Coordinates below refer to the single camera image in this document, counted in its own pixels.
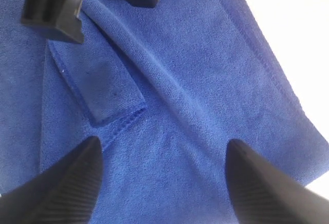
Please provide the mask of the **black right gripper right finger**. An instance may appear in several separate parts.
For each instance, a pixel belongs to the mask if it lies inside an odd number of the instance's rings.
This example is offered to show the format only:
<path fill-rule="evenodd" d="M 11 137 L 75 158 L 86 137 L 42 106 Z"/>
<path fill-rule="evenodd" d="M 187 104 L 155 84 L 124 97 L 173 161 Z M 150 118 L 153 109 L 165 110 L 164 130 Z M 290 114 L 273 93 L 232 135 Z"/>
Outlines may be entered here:
<path fill-rule="evenodd" d="M 328 223 L 328 200 L 298 184 L 239 139 L 227 144 L 225 178 L 239 223 Z"/>

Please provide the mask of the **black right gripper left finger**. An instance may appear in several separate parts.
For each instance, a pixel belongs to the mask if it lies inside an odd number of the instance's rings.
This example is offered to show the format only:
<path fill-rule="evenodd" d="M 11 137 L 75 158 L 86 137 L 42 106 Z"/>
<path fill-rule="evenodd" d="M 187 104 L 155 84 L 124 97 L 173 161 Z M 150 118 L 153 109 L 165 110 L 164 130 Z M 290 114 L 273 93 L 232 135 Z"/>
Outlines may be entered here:
<path fill-rule="evenodd" d="M 1 223 L 88 223 L 103 178 L 101 142 L 89 137 L 1 197 Z"/>

